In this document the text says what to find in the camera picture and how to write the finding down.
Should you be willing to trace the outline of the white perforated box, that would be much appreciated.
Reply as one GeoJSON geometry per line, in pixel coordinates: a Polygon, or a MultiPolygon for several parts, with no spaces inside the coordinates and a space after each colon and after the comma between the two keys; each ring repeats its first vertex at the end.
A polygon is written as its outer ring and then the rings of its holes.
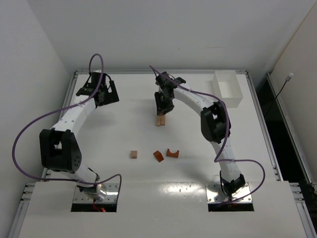
{"type": "Polygon", "coordinates": [[[215,96],[226,104],[227,108],[237,108],[243,99],[243,94],[234,70],[216,70],[211,81],[215,96]]]}

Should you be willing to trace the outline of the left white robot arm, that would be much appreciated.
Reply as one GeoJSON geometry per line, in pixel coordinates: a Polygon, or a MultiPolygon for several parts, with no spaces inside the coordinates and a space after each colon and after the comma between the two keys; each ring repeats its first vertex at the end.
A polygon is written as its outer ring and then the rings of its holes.
{"type": "Polygon", "coordinates": [[[99,175],[83,164],[76,136],[97,107],[118,101],[111,77],[92,72],[76,93],[71,108],[51,129],[44,129],[39,135],[42,166],[74,180],[79,191],[94,200],[105,198],[106,187],[99,183],[99,175]]]}

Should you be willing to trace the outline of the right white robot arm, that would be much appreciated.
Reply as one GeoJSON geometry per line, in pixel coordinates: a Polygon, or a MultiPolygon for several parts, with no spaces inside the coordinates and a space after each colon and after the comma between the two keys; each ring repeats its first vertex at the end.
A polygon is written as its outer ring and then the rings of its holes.
{"type": "Polygon", "coordinates": [[[220,165],[223,193],[232,197],[245,185],[245,179],[235,161],[230,139],[225,137],[230,134],[226,130],[231,128],[231,124],[223,105],[178,87],[159,89],[154,96],[158,116],[164,116],[174,109],[174,99],[183,102],[200,116],[202,135],[211,143],[216,153],[215,160],[220,165]]]}

